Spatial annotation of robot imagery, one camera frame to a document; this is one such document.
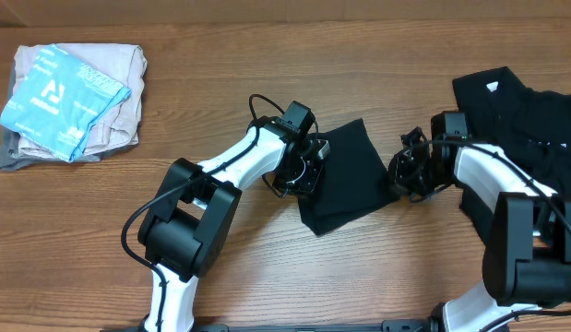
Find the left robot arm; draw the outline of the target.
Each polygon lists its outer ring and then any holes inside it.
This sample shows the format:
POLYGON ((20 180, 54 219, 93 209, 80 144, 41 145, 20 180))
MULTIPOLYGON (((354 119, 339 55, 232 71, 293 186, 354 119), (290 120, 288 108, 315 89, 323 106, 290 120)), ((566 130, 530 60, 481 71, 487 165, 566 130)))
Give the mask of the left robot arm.
POLYGON ((245 136, 219 156, 193 163, 176 160, 155 197, 131 220, 143 219, 137 240, 150 269, 149 314, 140 331, 190 331, 199 280, 225 244, 243 191, 267 174, 279 198, 307 198, 316 189, 328 143, 310 131, 318 127, 311 109, 292 102, 280 115, 254 116, 245 136))

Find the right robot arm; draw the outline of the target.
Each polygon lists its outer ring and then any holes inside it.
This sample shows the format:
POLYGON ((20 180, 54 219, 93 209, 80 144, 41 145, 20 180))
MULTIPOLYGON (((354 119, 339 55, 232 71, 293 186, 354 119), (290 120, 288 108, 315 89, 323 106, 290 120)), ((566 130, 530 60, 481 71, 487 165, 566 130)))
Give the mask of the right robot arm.
POLYGON ((571 196, 475 138, 461 112, 435 115, 431 129, 431 137, 420 127, 401 136, 390 181, 413 203, 454 185, 490 210, 482 281, 426 319, 386 321, 383 330, 506 331, 522 316, 571 316, 571 196))

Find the black t-shirt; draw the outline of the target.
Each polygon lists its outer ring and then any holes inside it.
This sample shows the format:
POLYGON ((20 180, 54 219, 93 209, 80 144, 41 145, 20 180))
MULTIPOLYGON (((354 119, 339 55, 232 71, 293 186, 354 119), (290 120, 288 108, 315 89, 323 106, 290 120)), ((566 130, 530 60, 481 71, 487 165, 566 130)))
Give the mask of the black t-shirt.
POLYGON ((299 199, 302 223, 321 236, 399 200, 362 118, 317 136, 329 143, 318 186, 299 199))

